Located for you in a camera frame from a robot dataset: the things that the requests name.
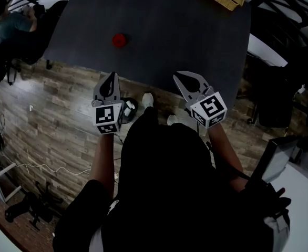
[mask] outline table top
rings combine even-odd
[[[248,3],[229,11],[213,0],[70,0],[46,59],[118,75],[179,94],[175,71],[205,77],[231,109],[250,33]],[[117,48],[115,34],[127,44]]]

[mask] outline shoe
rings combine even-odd
[[[154,98],[151,93],[145,93],[142,98],[142,105],[146,109],[148,107],[153,107]]]
[[[167,120],[167,125],[171,126],[174,123],[179,123],[178,118],[175,115],[169,115],[168,120]]]
[[[0,134],[0,150],[3,151],[5,147],[6,147],[5,140],[3,139],[3,136]]]

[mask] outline red ball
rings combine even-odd
[[[116,34],[113,37],[112,42],[117,48],[123,47],[126,45],[126,37],[123,34]]]

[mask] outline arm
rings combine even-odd
[[[20,31],[24,32],[34,32],[37,29],[37,18],[35,17],[35,11],[29,9],[24,16],[20,13],[12,13],[12,21],[14,27]]]
[[[235,151],[233,150],[229,139],[223,130],[222,125],[216,124],[213,127],[209,128],[208,134],[214,152],[216,152],[224,160],[224,162],[230,164],[238,171],[243,172],[243,166],[240,163]],[[232,176],[232,170],[230,170],[230,168],[226,167],[225,165],[221,166],[221,171],[224,175]],[[247,180],[237,175],[233,176],[233,178],[230,178],[229,184],[238,192],[243,190],[245,188]]]
[[[35,11],[32,7],[28,11],[28,17],[33,22],[29,32],[34,32],[37,29],[37,18],[35,16]]]
[[[89,177],[103,184],[111,198],[114,192],[113,136],[111,133],[99,137]]]

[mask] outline wooden floor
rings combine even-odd
[[[46,164],[53,170],[65,167],[73,173],[90,169],[98,133],[92,125],[89,109],[93,88],[103,73],[58,63],[53,64],[52,70],[46,70],[43,60],[32,67],[22,67],[13,86],[9,86],[6,79],[0,83],[0,116],[3,114],[5,117],[3,135],[7,144],[0,160],[4,165],[9,163],[9,158],[17,165]],[[242,90],[248,87],[242,79]],[[165,124],[168,115],[175,113],[182,123],[196,129],[196,122],[183,110],[181,96],[122,78],[120,88],[123,97],[133,97],[139,102],[137,116],[143,113],[143,93],[150,91],[157,102],[160,123]],[[284,129],[247,125],[246,120],[252,114],[253,106],[249,100],[237,100],[222,123],[247,174],[255,169],[268,140],[285,134]],[[298,111],[293,113],[289,134],[308,134],[304,118]],[[130,126],[123,125],[122,139]],[[200,134],[206,141],[206,131],[201,128]],[[120,169],[121,161],[118,158],[121,148],[115,136],[116,172]],[[52,184],[50,190],[67,204],[85,185],[88,173],[73,175],[64,169],[54,173],[46,167],[29,166],[12,170],[13,178],[28,191],[36,192],[35,181],[41,184],[49,181]]]

